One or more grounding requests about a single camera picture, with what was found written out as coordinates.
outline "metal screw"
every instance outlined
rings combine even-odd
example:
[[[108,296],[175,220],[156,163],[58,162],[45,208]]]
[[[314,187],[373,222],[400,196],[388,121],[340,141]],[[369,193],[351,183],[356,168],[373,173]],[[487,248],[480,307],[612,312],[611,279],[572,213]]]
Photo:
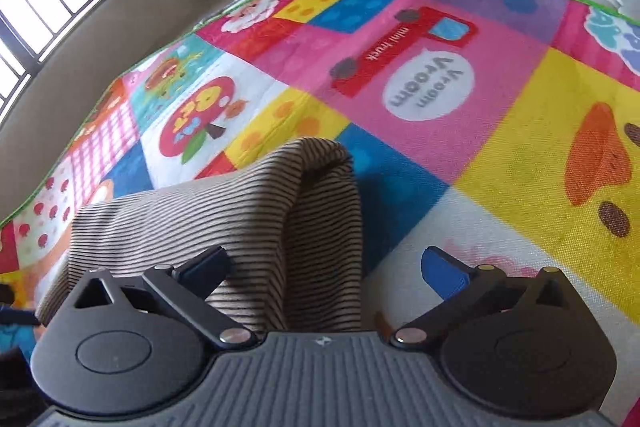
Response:
[[[251,340],[251,331],[244,328],[228,328],[220,333],[220,340],[226,344],[244,344]]]
[[[396,341],[403,344],[420,344],[427,339],[427,334],[418,328],[402,328],[396,331]]]

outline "yellow square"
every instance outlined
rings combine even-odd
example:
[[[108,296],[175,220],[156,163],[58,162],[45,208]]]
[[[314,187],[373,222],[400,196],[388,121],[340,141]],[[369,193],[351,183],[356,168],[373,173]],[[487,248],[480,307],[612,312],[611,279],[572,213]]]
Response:
[[[549,50],[455,186],[640,323],[630,125],[640,125],[640,92]]]
[[[348,124],[349,120],[318,99],[289,87],[242,130],[225,154],[241,169],[296,138],[334,139]]]
[[[339,0],[293,0],[274,17],[306,23]]]
[[[27,295],[24,291],[22,282],[23,273],[20,271],[0,273],[0,282],[8,284],[14,290],[14,308],[25,308],[27,304]]]

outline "bed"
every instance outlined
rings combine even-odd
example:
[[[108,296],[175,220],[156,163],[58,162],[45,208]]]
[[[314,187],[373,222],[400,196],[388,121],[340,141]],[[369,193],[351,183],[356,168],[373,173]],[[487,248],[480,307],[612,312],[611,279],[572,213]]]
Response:
[[[638,425],[638,0],[236,0],[111,85],[2,224],[0,280],[36,305],[84,204],[343,144],[364,219],[363,325],[436,305],[423,251],[558,266],[607,333],[602,410]]]

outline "striped fabric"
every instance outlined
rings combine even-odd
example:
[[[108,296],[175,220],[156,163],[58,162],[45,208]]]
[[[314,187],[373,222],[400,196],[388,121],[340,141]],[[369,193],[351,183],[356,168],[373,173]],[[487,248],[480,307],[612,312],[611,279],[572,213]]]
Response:
[[[207,302],[248,328],[360,328],[362,222],[351,157],[316,138],[241,171],[82,208],[37,315],[48,323],[91,267],[138,275],[212,245],[226,248],[235,269]]]

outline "pink checkered pattern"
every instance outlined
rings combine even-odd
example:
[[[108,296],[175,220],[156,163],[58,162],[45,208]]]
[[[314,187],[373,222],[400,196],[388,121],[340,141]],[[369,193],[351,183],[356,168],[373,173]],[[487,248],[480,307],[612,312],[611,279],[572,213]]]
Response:
[[[70,154],[78,207],[87,203],[100,180],[139,139],[133,112],[125,102]]]

